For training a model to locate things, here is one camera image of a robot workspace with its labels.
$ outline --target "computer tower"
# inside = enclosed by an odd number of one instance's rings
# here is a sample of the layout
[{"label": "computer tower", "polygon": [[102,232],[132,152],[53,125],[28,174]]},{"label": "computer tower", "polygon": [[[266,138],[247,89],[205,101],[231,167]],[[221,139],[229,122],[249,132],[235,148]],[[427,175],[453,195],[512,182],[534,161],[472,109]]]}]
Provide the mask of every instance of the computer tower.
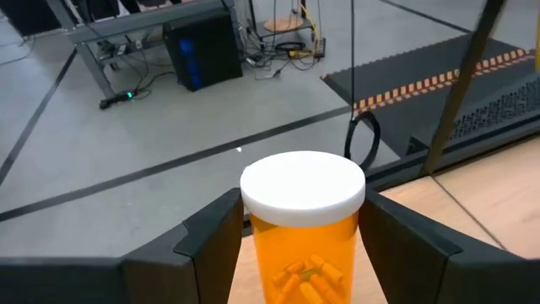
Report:
[{"label": "computer tower", "polygon": [[196,91],[242,76],[230,12],[216,9],[168,22],[163,38],[178,81]]}]

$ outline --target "concrete floor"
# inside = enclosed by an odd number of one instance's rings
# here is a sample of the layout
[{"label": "concrete floor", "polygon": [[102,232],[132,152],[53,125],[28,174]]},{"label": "concrete floor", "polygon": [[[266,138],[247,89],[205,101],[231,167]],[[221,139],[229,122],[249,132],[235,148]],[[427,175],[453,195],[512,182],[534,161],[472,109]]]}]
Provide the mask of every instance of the concrete floor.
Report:
[{"label": "concrete floor", "polygon": [[[396,2],[467,29],[474,27],[483,3]],[[357,64],[462,34],[378,0],[356,3]],[[278,11],[287,11],[287,5],[280,3]],[[260,19],[271,17],[271,2],[261,0],[257,6]],[[314,0],[308,1],[308,8],[316,16]],[[120,256],[237,187],[243,168],[255,160],[297,149],[341,154],[348,114],[91,195],[75,195],[77,199],[66,195],[343,107],[343,100],[319,76],[350,66],[348,8],[348,0],[321,1],[327,58],[309,71],[287,67],[280,79],[256,81],[253,71],[246,70],[241,79],[197,93],[186,91],[172,77],[163,77],[155,82],[149,98],[107,111],[98,109],[103,95],[81,58],[75,57],[0,185],[0,214],[36,202],[65,203],[0,222],[0,256]],[[494,37],[532,48],[536,18],[537,1],[512,1]],[[28,52],[31,42],[18,46],[18,41],[9,23],[0,21],[0,62]],[[28,58],[0,67],[1,161],[8,157],[71,51],[65,36],[50,35],[36,40]],[[167,63],[164,54],[152,60]],[[151,67],[150,74],[169,69]],[[118,89],[138,80],[128,67],[109,75]],[[372,133],[361,126],[355,136],[354,157],[361,160]],[[383,144],[374,166],[394,160],[397,156]]]}]

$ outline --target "orange and black stripe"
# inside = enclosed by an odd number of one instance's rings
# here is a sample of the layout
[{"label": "orange and black stripe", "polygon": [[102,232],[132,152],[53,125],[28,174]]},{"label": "orange and black stripe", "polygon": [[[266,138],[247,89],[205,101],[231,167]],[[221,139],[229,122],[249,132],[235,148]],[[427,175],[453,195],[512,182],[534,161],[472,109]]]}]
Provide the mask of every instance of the orange and black stripe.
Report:
[{"label": "orange and black stripe", "polygon": [[[530,60],[532,58],[534,58],[533,51],[525,51],[523,49],[516,49],[514,51],[491,57],[477,63],[477,71],[473,77],[482,76],[486,73],[491,73],[501,68],[506,68],[518,62]],[[393,105],[403,100],[408,100],[414,96],[426,94],[428,92],[451,86],[458,77],[459,69],[447,71],[424,80],[415,81],[411,84],[406,84],[399,88],[364,98],[354,103],[353,108],[356,111],[368,111],[374,110],[377,107]]]}]

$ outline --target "orange pill bottle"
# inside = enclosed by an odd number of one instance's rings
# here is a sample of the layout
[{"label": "orange pill bottle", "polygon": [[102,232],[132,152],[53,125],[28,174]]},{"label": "orange pill bottle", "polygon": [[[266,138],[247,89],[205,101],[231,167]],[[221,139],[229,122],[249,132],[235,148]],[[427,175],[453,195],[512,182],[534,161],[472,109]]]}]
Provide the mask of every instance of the orange pill bottle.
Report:
[{"label": "orange pill bottle", "polygon": [[349,304],[365,176],[338,155],[296,151],[240,179],[268,304]]}]

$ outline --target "orange capsule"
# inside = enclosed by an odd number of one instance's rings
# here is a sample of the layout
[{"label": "orange capsule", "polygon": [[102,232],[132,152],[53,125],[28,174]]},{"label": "orange capsule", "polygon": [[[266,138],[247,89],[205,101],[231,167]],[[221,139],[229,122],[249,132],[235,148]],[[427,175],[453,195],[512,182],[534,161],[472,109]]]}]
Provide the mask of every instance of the orange capsule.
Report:
[{"label": "orange capsule", "polygon": [[299,274],[304,270],[305,264],[302,261],[292,263],[285,269],[290,274]]},{"label": "orange capsule", "polygon": [[279,274],[276,274],[272,278],[272,283],[276,287],[281,287],[285,282],[287,281],[287,278],[289,277],[289,274],[287,274],[285,271],[280,272]]},{"label": "orange capsule", "polygon": [[330,304],[341,304],[342,301],[339,298],[336,291],[318,274],[313,274],[310,277],[310,282],[315,289],[321,292]]},{"label": "orange capsule", "polygon": [[333,267],[331,264],[326,263],[324,259],[319,257],[316,254],[312,254],[310,257],[311,262],[313,264],[321,269],[321,272],[333,283],[333,284],[340,284],[343,280],[343,274],[341,271]]},{"label": "orange capsule", "polygon": [[293,274],[290,276],[287,283],[285,283],[285,286],[281,290],[281,293],[278,295],[278,299],[276,300],[276,304],[284,304],[286,301],[291,297],[291,295],[294,294],[294,291],[301,283],[301,279],[297,274]]},{"label": "orange capsule", "polygon": [[300,291],[302,292],[302,295],[304,295],[304,298],[310,304],[323,304],[321,296],[319,296],[317,290],[315,290],[315,288],[313,288],[310,283],[304,282],[300,284]]}]

